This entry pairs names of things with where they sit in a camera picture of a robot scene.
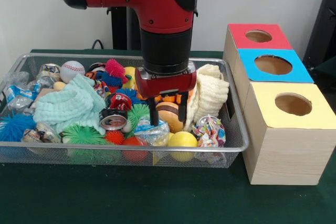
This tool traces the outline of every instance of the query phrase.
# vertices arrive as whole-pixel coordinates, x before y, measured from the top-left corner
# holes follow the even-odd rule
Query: shape sorter box
[[[288,39],[276,24],[229,24],[223,59],[234,72],[238,49],[292,50]]]
[[[233,77],[244,112],[251,81],[313,83],[294,50],[239,49]]]
[[[318,184],[336,145],[336,116],[315,84],[251,82],[245,120],[251,184]]]

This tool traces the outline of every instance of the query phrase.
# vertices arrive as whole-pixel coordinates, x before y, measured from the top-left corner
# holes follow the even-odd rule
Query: red box lid
[[[286,35],[276,24],[229,24],[228,26],[237,49],[293,49]]]

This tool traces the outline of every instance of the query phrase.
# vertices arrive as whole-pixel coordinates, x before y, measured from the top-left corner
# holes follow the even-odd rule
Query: green spiky ball
[[[70,126],[63,131],[67,144],[107,144],[105,138],[92,127]],[[120,151],[68,149],[73,164],[116,164],[121,159]]]
[[[141,117],[149,114],[149,107],[146,104],[135,104],[132,106],[132,110],[128,112],[128,120],[131,122],[131,131],[125,134],[125,138],[134,136],[134,130],[138,125]]]

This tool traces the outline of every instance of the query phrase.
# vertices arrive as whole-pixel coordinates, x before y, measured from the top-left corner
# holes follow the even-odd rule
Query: red spiky ball
[[[110,144],[122,145],[125,137],[120,131],[106,131],[105,139]]]
[[[122,83],[125,84],[128,82],[128,79],[125,76],[125,69],[120,65],[116,60],[109,59],[106,62],[105,71],[113,77],[121,78]]]

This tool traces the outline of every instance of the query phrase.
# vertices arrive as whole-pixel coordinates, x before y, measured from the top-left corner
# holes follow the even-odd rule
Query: light green towel
[[[59,92],[49,93],[36,103],[35,122],[45,122],[57,133],[73,124],[94,127],[101,135],[99,112],[105,108],[104,99],[93,89],[94,81],[81,74]]]

